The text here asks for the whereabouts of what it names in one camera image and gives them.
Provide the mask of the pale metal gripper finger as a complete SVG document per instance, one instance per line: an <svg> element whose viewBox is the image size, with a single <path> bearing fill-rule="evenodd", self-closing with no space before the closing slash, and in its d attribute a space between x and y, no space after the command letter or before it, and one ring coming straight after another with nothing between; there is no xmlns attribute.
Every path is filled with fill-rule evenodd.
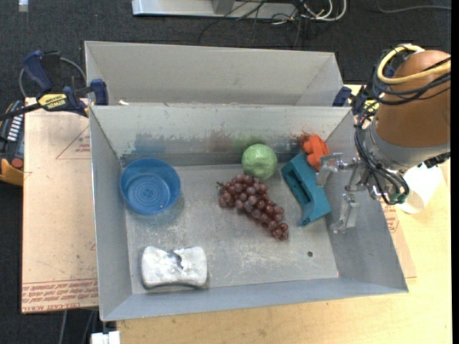
<svg viewBox="0 0 459 344"><path fill-rule="evenodd" d="M316 172L316 185L323 187L326 185L331 173L337 173L343 166L343 153L332 153L321 156L319 169Z"/></svg>
<svg viewBox="0 0 459 344"><path fill-rule="evenodd" d="M344 233L356 226L360 203L353 193L344 193L340 198L339 214L330 226L334 234Z"/></svg>

